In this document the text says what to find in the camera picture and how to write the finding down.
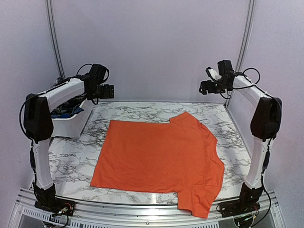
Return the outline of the orange t-shirt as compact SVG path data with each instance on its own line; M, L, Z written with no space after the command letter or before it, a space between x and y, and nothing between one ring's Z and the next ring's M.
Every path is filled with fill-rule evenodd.
M92 187L178 195L178 208L206 219L221 191L217 139L191 114L168 123L111 120Z

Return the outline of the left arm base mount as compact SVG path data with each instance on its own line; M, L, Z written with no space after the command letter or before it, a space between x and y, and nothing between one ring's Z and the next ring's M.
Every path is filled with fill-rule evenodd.
M40 201L36 201L34 206L38 209L52 212L53 217L59 215L73 216L76 202L73 200L67 200L67 199L61 199L55 197L54 203L51 203L48 206Z

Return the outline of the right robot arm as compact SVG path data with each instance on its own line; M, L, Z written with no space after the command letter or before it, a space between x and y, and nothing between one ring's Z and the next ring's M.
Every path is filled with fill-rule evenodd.
M245 213L265 192L264 174L268 168L272 144L281 125L282 101L262 90L256 82L248 78L245 71L235 71L229 60L219 61L218 70L207 67L205 71L209 80L200 83L201 94L221 95L228 91L239 91L255 107L250 122L254 137L252 161L239 199L235 203L237 211Z

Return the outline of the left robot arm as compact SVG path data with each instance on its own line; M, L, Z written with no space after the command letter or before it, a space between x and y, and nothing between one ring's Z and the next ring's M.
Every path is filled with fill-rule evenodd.
M30 140L30 165L34 172L34 194L49 211L56 211L60 201L51 178L48 147L54 130L51 112L76 96L85 94L97 104L100 99L114 97L113 85L107 85L110 71L101 64L92 64L88 73L76 74L38 94L27 95L19 111L19 124Z

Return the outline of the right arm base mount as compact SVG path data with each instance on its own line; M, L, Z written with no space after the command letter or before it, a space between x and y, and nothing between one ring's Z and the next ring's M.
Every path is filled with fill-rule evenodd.
M238 216L250 212L257 212L260 210L260 204L256 201L248 204L242 204L241 200L224 201L218 204L217 211L221 213L223 218L230 216Z

